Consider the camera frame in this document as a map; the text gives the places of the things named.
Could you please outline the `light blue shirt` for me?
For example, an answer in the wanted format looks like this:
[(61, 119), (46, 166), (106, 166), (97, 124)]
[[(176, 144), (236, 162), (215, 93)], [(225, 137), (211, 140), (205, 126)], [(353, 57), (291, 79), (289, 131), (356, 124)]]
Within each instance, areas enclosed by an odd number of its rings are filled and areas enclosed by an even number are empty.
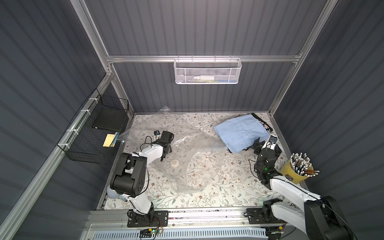
[(258, 138), (261, 142), (266, 141), (271, 134), (251, 114), (226, 120), (214, 129), (232, 153), (251, 147)]

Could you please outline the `red plaid shirt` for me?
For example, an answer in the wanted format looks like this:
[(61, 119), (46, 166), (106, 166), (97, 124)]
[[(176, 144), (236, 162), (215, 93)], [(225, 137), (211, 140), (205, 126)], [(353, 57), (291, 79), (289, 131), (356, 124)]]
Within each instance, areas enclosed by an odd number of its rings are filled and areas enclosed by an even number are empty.
[(272, 128), (270, 125), (268, 125), (268, 123), (267, 123), (266, 121), (264, 121), (263, 119), (261, 119), (261, 118), (260, 118), (259, 116), (257, 116), (255, 113), (251, 113), (251, 115), (263, 125), (263, 127), (266, 129), (266, 131), (267, 131), (268, 133), (271, 133), (271, 132), (274, 131), (273, 128)]

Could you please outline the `clear plastic vacuum bag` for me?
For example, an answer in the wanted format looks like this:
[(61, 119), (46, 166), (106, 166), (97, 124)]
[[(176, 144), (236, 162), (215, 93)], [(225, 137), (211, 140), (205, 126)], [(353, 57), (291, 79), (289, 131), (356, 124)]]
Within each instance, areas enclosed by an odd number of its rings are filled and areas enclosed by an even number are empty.
[(193, 194), (206, 188), (220, 171), (227, 146), (198, 124), (200, 115), (158, 114), (137, 116), (133, 125), (119, 136), (126, 144), (126, 153), (153, 149), (155, 131), (170, 132), (174, 139), (165, 158), (155, 158), (149, 164), (168, 181), (176, 194)]

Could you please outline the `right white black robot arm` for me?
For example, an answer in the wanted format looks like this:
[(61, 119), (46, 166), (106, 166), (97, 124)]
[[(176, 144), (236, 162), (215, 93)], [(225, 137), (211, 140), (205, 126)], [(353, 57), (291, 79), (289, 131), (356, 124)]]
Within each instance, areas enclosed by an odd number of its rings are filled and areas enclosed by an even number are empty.
[(282, 170), (276, 170), (275, 163), (282, 152), (277, 140), (275, 136), (266, 141), (256, 139), (251, 146), (257, 155), (254, 172), (260, 183), (282, 196), (264, 201), (263, 221), (287, 222), (311, 240), (357, 239), (334, 198), (322, 197), (299, 186), (319, 173), (306, 153), (293, 153)]

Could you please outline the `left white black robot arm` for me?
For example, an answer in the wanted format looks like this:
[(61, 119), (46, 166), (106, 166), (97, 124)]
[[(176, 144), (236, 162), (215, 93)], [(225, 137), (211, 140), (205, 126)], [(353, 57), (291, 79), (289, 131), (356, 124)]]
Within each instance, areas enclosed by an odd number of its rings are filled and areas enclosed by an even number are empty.
[(145, 194), (149, 187), (145, 185), (149, 183), (149, 165), (157, 159), (163, 161), (172, 152), (173, 139), (173, 133), (164, 131), (155, 141), (145, 142), (145, 148), (138, 153), (122, 153), (107, 187), (108, 197), (129, 202), (135, 214), (150, 217), (154, 207)]

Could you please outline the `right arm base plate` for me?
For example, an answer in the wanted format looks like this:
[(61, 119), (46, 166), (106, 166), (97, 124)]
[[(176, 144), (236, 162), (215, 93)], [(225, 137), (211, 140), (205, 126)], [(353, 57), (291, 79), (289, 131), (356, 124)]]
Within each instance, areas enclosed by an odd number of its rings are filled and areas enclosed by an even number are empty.
[(284, 221), (277, 219), (269, 210), (263, 208), (247, 208), (243, 215), (248, 219), (249, 224), (285, 224)]

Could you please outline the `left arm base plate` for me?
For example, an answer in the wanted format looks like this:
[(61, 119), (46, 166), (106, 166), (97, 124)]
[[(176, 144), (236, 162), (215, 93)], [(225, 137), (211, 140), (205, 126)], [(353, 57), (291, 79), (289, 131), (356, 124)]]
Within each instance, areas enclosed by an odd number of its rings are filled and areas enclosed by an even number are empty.
[(133, 210), (127, 212), (128, 216), (128, 228), (140, 228), (140, 227), (167, 227), (169, 220), (169, 211), (154, 211), (149, 212), (147, 215), (141, 215), (135, 213)]

